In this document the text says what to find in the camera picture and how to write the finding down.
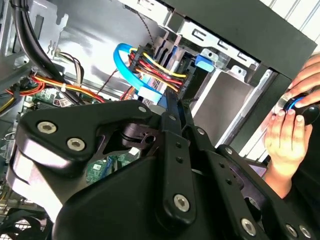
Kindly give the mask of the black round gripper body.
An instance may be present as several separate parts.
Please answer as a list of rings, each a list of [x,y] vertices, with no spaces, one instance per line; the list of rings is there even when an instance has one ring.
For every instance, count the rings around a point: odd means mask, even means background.
[[[74,194],[60,210],[54,240],[234,240],[236,234],[213,187],[192,171],[196,219],[184,229],[166,229],[156,217],[158,162],[137,160]]]

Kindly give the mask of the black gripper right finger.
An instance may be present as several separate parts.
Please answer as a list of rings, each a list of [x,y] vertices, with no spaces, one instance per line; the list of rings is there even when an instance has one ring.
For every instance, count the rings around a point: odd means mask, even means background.
[[[189,141],[196,208],[185,239],[312,239],[312,229],[231,147],[212,146],[187,104],[179,102],[178,110],[182,135]]]

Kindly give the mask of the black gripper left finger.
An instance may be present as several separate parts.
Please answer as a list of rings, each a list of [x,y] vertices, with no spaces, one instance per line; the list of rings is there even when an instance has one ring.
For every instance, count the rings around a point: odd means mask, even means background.
[[[155,215],[164,227],[187,227],[196,219],[189,141],[182,135],[177,96],[167,92],[157,114],[138,100],[35,110],[18,122],[9,186],[43,207],[56,222],[64,204],[86,184],[95,160],[142,150],[138,160],[158,163]]]

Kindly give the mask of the person left hand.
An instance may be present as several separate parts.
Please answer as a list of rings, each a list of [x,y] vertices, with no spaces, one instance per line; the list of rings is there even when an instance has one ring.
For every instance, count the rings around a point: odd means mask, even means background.
[[[293,109],[280,110],[268,123],[265,148],[271,167],[280,176],[290,178],[306,156],[313,127]]]

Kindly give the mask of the person right hand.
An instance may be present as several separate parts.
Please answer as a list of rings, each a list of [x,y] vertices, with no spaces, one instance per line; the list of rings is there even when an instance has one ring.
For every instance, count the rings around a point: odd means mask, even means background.
[[[320,86],[320,54],[313,55],[302,67],[299,74],[291,82],[286,97],[293,98],[301,93]],[[315,104],[320,101],[320,90],[317,89],[295,104],[296,108]]]

